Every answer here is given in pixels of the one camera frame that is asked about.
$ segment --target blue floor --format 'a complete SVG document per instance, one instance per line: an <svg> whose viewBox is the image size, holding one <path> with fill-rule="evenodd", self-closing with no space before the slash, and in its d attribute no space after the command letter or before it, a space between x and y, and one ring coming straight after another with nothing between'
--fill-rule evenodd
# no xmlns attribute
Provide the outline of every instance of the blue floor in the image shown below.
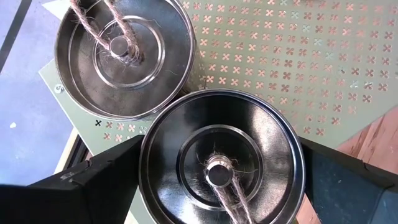
<svg viewBox="0 0 398 224"><path fill-rule="evenodd" d="M0 46L20 2L0 1ZM60 23L45 2L32 1L0 74L0 184L28 185L52 175L72 130L38 73L54 58Z"/></svg>

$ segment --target screw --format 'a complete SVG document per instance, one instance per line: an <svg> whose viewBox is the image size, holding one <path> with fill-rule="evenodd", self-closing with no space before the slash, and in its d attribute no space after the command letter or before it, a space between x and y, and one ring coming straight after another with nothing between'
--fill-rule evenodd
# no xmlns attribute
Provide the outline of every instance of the screw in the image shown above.
<svg viewBox="0 0 398 224"><path fill-rule="evenodd" d="M63 85L61 85L61 84L56 84L56 85L55 85L55 87L54 87L54 92L55 92L56 94L60 94L60 93L62 93L63 91L64 91Z"/></svg>

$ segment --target metal disc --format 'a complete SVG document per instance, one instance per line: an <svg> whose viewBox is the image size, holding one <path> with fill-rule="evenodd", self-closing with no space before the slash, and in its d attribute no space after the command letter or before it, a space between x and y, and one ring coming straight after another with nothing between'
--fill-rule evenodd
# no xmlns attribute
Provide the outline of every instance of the metal disc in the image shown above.
<svg viewBox="0 0 398 224"><path fill-rule="evenodd" d="M230 222L206 181L213 178L205 169L215 154L233 162L256 223L294 219L305 173L292 128L275 108L255 96L212 89L172 103L144 138L140 190L155 221ZM223 185L228 178L213 179L211 184ZM237 200L233 207L242 210Z"/></svg>
<svg viewBox="0 0 398 224"><path fill-rule="evenodd" d="M103 1L87 0L90 24L110 50L76 23L70 9L58 32L56 62L72 98L90 113L109 119L140 119L165 107L183 88L195 55L195 38L179 2L116 1L136 33L140 63L126 63L123 32Z"/></svg>

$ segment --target rope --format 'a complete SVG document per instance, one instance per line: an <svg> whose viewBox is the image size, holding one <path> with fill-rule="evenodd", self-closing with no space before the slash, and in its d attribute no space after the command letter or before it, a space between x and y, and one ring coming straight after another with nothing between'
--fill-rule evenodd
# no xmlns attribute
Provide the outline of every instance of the rope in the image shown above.
<svg viewBox="0 0 398 224"><path fill-rule="evenodd" d="M94 27L92 27L88 23L87 17L85 16L85 11L83 11L84 9L81 9L79 7L79 2L80 0L70 0L71 8L76 13L80 23L87 30L87 32L90 33L98 41L99 44L101 44L106 50L109 50L108 41L101 38L98 32L94 29ZM119 25L124 34L124 37L127 40L127 43L129 45L129 56L131 58L131 60L129 61L139 60L139 48L133 29L126 21L123 20L122 13L113 5L112 0L104 0L104 2L109 7L109 10L111 11L116 23Z"/></svg>
<svg viewBox="0 0 398 224"><path fill-rule="evenodd" d="M81 10L79 7L79 2L80 0L70 0L70 6L75 11L80 23L87 30L87 32L89 32L98 41L99 44L101 44L106 50L109 50L109 44L107 43L107 41L102 39L98 32L94 29L94 27L90 26L90 24L88 23L85 12L83 12L83 10Z"/></svg>
<svg viewBox="0 0 398 224"><path fill-rule="evenodd" d="M225 158L224 162L228 163L231 166L231 161L228 158L226 158L225 156L223 156L223 157ZM214 159L214 157L210 158L207 162L208 163L207 167L209 167L209 164L211 164L215 160L216 159ZM211 183L210 183L210 186L213 189L218 200L221 202L222 207L225 209L225 211L231 217L231 221L233 224L243 224L243 223L254 224L255 221L253 220L253 218L250 215L248 201L246 200L244 191L241 187L241 184L239 183L239 177L237 175L237 172L238 171L232 169L232 190L233 190L234 194L238 197L238 201L243 207L243 211L244 211L243 216L241 216L239 214L239 211L237 209L233 208L234 199L233 199L233 195L229 195L229 193L227 193L226 187L228 187L228 186L216 187L216 186L212 185Z"/></svg>
<svg viewBox="0 0 398 224"><path fill-rule="evenodd" d="M139 59L139 49L137 45L136 35L131 28L131 26L123 20L123 15L121 12L113 5L113 0L104 0L105 4L109 7L109 10L112 12L114 20L118 23L120 29L123 31L124 37L129 44L129 53L132 60Z"/></svg>
<svg viewBox="0 0 398 224"><path fill-rule="evenodd" d="M246 201L246 197L244 196L243 189L241 184L239 183L238 176L234 173L232 176L232 185L234 186L234 191L239 198L239 201L242 203L243 210L246 214L246 218L250 224L253 224L253 219L250 216L248 202Z"/></svg>

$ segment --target perforated metal panel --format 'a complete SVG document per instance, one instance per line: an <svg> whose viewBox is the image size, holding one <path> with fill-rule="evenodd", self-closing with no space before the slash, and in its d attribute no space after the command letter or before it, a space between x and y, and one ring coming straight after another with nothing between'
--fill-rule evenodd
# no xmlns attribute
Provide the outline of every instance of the perforated metal panel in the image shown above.
<svg viewBox="0 0 398 224"><path fill-rule="evenodd" d="M398 103L398 3L182 1L200 48L199 88L235 88L279 109L298 135L336 147ZM40 72L51 90L54 64ZM57 100L98 153L149 121L115 123Z"/></svg>

